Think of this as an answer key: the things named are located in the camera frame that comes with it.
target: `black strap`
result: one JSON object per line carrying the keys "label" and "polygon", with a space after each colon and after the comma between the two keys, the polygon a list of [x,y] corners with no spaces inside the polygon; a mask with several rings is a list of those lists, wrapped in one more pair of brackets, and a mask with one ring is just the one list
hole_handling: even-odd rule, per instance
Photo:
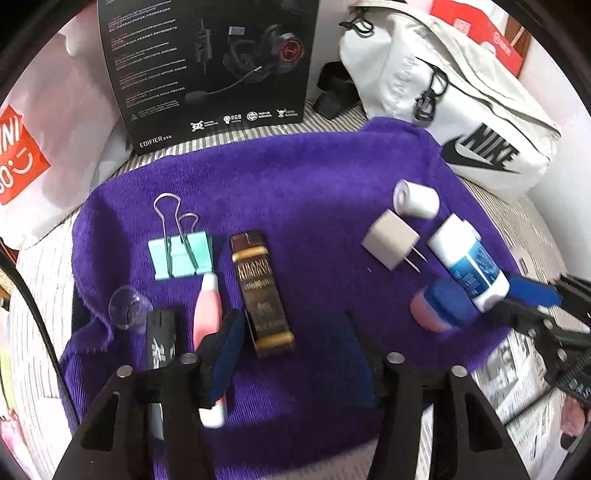
{"label": "black strap", "polygon": [[355,30],[360,35],[371,35],[374,33],[374,24],[365,18],[367,7],[355,8],[355,18],[350,22],[341,22],[339,25],[345,27],[347,30]]}
{"label": "black strap", "polygon": [[324,65],[317,85],[324,93],[318,97],[313,109],[328,120],[359,102],[357,88],[342,62],[331,61]]}
{"label": "black strap", "polygon": [[[433,65],[425,60],[419,59],[423,63],[426,63],[431,67],[433,70],[431,74],[431,80],[429,81],[429,86],[427,90],[425,90],[419,98],[416,99],[414,104],[414,117],[416,120],[421,122],[433,122],[435,118],[435,111],[437,109],[437,99],[447,92],[447,88],[449,87],[449,79],[447,78],[447,74],[439,68],[437,65]],[[439,78],[439,81],[443,84],[443,88],[441,92],[437,93],[433,90],[433,83],[435,82],[435,78]]]}

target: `nike swoosh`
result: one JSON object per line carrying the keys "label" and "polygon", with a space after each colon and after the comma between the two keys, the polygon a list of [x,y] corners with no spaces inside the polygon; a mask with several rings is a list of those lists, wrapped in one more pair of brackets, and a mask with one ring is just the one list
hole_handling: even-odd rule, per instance
{"label": "nike swoosh", "polygon": [[459,140],[460,137],[452,138],[446,142],[441,149],[441,157],[446,163],[460,165],[462,167],[484,168],[485,170],[505,171],[507,173],[519,174],[518,171],[508,170],[503,164],[492,165],[480,155],[475,154],[469,148],[464,147]]}

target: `black object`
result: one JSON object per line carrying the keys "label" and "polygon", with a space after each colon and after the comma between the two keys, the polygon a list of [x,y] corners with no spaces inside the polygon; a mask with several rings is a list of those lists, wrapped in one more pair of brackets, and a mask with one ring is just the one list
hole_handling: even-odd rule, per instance
{"label": "black object", "polygon": [[351,75],[340,61],[331,61],[322,67],[318,88],[323,90],[313,109],[328,120],[359,102],[359,93]]}
{"label": "black object", "polygon": [[495,410],[463,367],[429,372],[389,353],[384,385],[386,413],[368,480],[415,478],[426,404],[433,405],[431,479],[529,479]]}
{"label": "black object", "polygon": [[[90,407],[54,480],[149,478],[149,403],[162,404],[168,478],[215,479],[195,414],[196,408],[213,406],[205,387],[205,358],[198,350],[156,370],[120,368]],[[425,404],[434,407],[431,478],[529,478],[506,430],[465,369],[427,372],[390,353],[379,371],[386,414],[368,479],[414,479]]]}
{"label": "black object", "polygon": [[203,73],[207,73],[207,62],[212,59],[212,31],[205,28],[203,18],[201,19],[201,27],[197,32],[197,41],[195,42],[195,56],[197,63],[203,67]]}
{"label": "black object", "polygon": [[367,11],[368,7],[356,7],[354,19],[340,22],[339,26],[347,30],[355,30],[361,36],[369,37],[374,33],[375,26],[365,18]]}
{"label": "black object", "polygon": [[[165,320],[167,315],[155,318]],[[100,391],[76,430],[54,480],[143,480],[152,475],[147,418],[150,404],[163,412],[164,448],[170,480],[215,480],[198,408],[212,408],[213,371],[234,332],[241,330],[244,313],[228,312],[218,333],[207,335],[195,353],[176,358],[166,367],[134,372],[120,367]]]}
{"label": "black object", "polygon": [[[429,65],[433,70],[433,73],[431,74],[429,86],[415,101],[414,117],[416,120],[419,120],[420,122],[430,123],[435,118],[435,111],[437,110],[437,99],[445,95],[445,93],[447,92],[447,88],[449,87],[449,79],[447,78],[447,73],[445,73],[438,66],[433,65],[422,59],[419,60]],[[438,78],[442,84],[441,90],[439,92],[436,92],[433,89],[435,78]]]}
{"label": "black object", "polygon": [[86,308],[80,298],[80,293],[74,285],[72,294],[72,334],[90,323],[90,310]]}
{"label": "black object", "polygon": [[162,368],[174,359],[177,313],[173,309],[154,310],[146,324],[145,367]]}
{"label": "black object", "polygon": [[[204,62],[212,58],[211,32],[204,28],[203,19],[201,25],[197,61],[203,64],[205,70]],[[213,92],[189,92],[185,95],[186,104],[199,105],[208,95],[226,92],[241,83],[259,83],[270,75],[288,73],[304,56],[304,43],[284,25],[268,27],[258,43],[240,35],[229,35],[228,46],[229,52],[223,56],[223,65],[238,81]]]}
{"label": "black object", "polygon": [[[561,308],[591,326],[591,284],[572,275],[561,275],[554,287],[562,298]],[[544,360],[544,379],[550,389],[558,388],[586,408],[591,407],[591,335],[564,330],[550,315],[516,300],[505,299],[491,312],[503,325],[533,338],[534,347]]]}

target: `white shopping bag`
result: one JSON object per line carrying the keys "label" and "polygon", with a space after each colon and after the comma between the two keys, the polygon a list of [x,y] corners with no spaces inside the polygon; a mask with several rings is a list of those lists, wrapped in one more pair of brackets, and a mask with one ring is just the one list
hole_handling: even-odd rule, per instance
{"label": "white shopping bag", "polygon": [[[362,27],[373,25],[372,31],[346,31],[340,56],[370,118],[391,116],[426,128],[456,174],[503,200],[521,197],[541,180],[560,130],[494,54],[400,2],[361,0],[353,7],[366,8]],[[420,121],[417,99],[430,84],[445,93],[436,98],[433,120]]]}
{"label": "white shopping bag", "polygon": [[91,5],[39,52],[0,108],[0,237],[9,247],[37,243],[129,157],[118,120]]}

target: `white tape roll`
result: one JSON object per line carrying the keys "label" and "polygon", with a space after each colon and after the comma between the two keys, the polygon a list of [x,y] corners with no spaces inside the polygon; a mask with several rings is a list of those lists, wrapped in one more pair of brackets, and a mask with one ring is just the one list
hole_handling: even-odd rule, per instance
{"label": "white tape roll", "polygon": [[399,215],[435,218],[439,211],[439,195],[431,187],[400,180],[392,195],[394,211]]}

